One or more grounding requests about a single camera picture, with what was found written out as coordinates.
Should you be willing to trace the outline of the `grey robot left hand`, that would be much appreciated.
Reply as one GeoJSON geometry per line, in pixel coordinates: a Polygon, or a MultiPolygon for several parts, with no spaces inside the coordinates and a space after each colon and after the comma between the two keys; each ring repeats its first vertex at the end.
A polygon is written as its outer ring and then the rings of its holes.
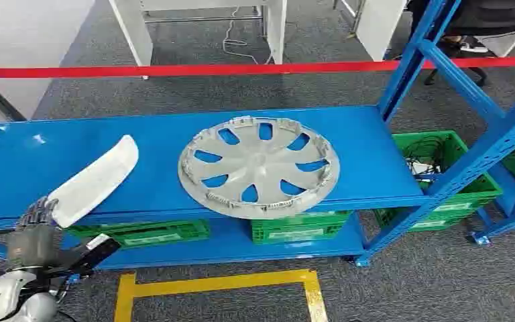
{"type": "Polygon", "coordinates": [[[10,270],[26,269],[57,277],[78,268],[77,262],[90,252],[84,244],[68,250],[59,248],[56,238],[61,231],[52,218],[57,204],[58,199],[41,197],[19,218],[7,240],[10,270]]]}

